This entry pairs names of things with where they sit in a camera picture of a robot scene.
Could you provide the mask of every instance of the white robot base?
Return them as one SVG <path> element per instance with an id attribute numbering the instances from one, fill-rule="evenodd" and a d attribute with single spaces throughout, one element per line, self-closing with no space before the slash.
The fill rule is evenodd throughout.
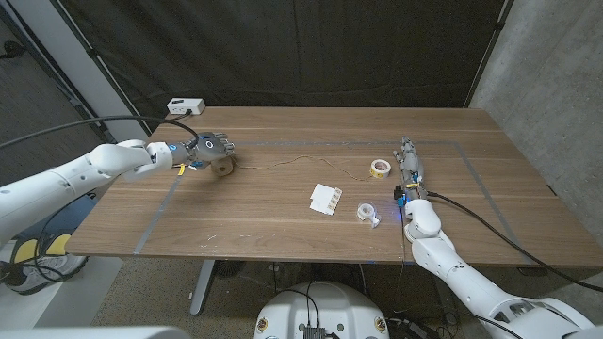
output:
<path id="1" fill-rule="evenodd" d="M 262 309 L 255 323 L 255 339 L 277 338 L 389 338 L 381 310 L 369 298 L 341 283 L 312 282 L 282 291 Z"/>

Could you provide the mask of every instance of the black curtain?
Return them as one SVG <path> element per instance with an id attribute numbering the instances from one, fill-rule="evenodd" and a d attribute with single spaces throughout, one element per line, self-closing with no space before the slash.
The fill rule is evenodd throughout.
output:
<path id="1" fill-rule="evenodd" d="M 64 7 L 140 112 L 461 107 L 504 0 L 123 1 Z"/>

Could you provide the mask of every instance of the table leg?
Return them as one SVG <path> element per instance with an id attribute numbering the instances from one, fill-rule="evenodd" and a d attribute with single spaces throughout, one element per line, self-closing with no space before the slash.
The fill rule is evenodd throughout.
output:
<path id="1" fill-rule="evenodd" d="M 190 302 L 190 313 L 192 315 L 199 315 L 204 307 L 205 297 L 207 297 L 207 293 L 209 293 L 211 273 L 214 270 L 215 263 L 215 260 L 204 260 L 204 264 L 201 266 L 201 273 L 199 273 L 197 286 L 192 293 L 192 300 Z"/>

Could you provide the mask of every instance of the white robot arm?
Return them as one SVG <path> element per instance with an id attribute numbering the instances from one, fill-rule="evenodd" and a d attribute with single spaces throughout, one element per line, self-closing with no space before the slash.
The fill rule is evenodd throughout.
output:
<path id="1" fill-rule="evenodd" d="M 199 142 L 141 140 L 103 144 L 77 159 L 0 187 L 0 246 L 14 235 L 48 217 L 90 190 L 118 176 L 136 181 L 173 165 L 194 164 L 204 169 L 234 153 L 235 145 L 222 133 L 201 133 Z"/>
<path id="2" fill-rule="evenodd" d="M 411 221 L 404 232 L 413 244 L 415 261 L 442 279 L 474 315 L 496 322 L 505 331 L 485 321 L 482 325 L 495 339 L 593 338 L 603 336 L 603 328 L 593 325 L 569 305 L 551 298 L 529 299 L 506 293 L 466 263 L 442 231 L 441 221 L 422 187 L 422 166 L 415 148 L 404 139 L 402 154 L 395 153 L 402 170 L 404 193 L 397 199 Z M 404 161 L 410 155 L 411 166 Z"/>

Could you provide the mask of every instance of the wood grain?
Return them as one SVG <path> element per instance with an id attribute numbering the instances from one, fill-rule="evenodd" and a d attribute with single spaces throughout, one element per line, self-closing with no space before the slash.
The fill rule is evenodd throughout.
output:
<path id="1" fill-rule="evenodd" d="M 360 178 L 368 177 L 376 158 L 394 163 L 392 151 L 399 145 L 383 142 L 410 136 L 425 164 L 427 188 L 466 205 L 506 233 L 458 144 L 527 250 L 555 266 L 603 266 L 603 251 L 482 110 L 210 107 L 185 123 L 197 131 L 227 133 L 241 166 L 265 167 L 307 154 Z M 171 126 L 161 126 L 152 136 L 188 138 Z M 118 181 L 75 233 L 69 251 L 132 255 L 176 174 L 174 169 L 138 183 Z M 309 208 L 316 183 L 342 189 L 333 216 Z M 209 170 L 187 170 L 140 255 L 412 262 L 410 243 L 402 253 L 400 212 L 393 200 L 398 183 L 395 170 L 382 180 L 355 181 L 309 158 L 266 170 L 235 168 L 221 178 Z M 375 204 L 383 217 L 379 227 L 371 229 L 358 220 L 360 202 Z M 468 263 L 526 264 L 475 219 L 444 202 L 433 205 Z"/>

